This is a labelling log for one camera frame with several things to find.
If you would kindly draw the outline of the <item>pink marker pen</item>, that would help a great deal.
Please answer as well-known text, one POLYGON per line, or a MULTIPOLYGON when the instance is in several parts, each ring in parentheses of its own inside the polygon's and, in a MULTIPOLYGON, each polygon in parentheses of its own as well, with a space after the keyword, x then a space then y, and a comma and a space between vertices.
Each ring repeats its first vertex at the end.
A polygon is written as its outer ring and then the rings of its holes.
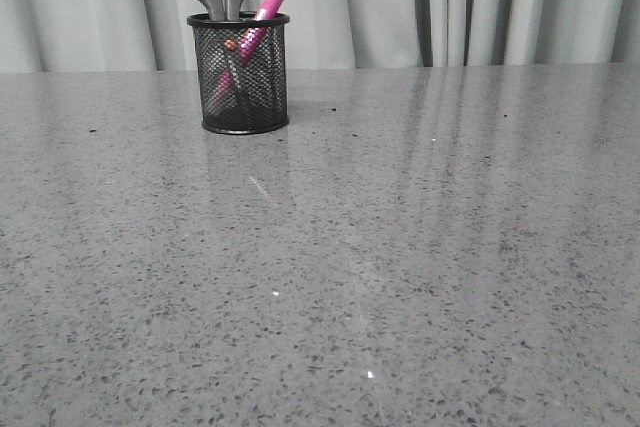
MULTIPOLYGON (((283 2, 284 0, 264 0, 253 20, 262 22, 275 19, 283 2)), ((226 54, 225 59, 228 68, 222 74, 215 89, 213 96, 215 103, 223 102, 230 94, 239 89, 235 87, 237 77, 236 66, 238 63, 241 63, 243 67, 249 64, 266 34, 266 27, 252 27, 245 31, 239 42, 236 42, 234 39, 225 41, 224 53, 226 54)))

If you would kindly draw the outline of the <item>black mesh pen holder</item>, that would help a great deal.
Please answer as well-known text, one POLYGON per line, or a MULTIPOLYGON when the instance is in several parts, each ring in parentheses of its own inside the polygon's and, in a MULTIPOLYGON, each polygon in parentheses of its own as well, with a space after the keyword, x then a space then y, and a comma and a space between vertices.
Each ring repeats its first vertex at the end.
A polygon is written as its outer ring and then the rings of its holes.
POLYGON ((202 126, 230 135, 277 130, 289 122, 285 57, 288 15, 214 22, 187 18, 194 36, 202 126))

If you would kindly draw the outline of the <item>grey curtain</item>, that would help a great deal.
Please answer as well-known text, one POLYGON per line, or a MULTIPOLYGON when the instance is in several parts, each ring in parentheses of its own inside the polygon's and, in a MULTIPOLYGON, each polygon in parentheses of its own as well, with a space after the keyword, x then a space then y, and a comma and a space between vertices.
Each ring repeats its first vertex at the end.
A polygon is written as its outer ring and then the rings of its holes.
MULTIPOLYGON (((292 68, 635 63, 639 0, 285 0, 292 68)), ((1 69, 191 70, 196 0, 1 0, 1 69)))

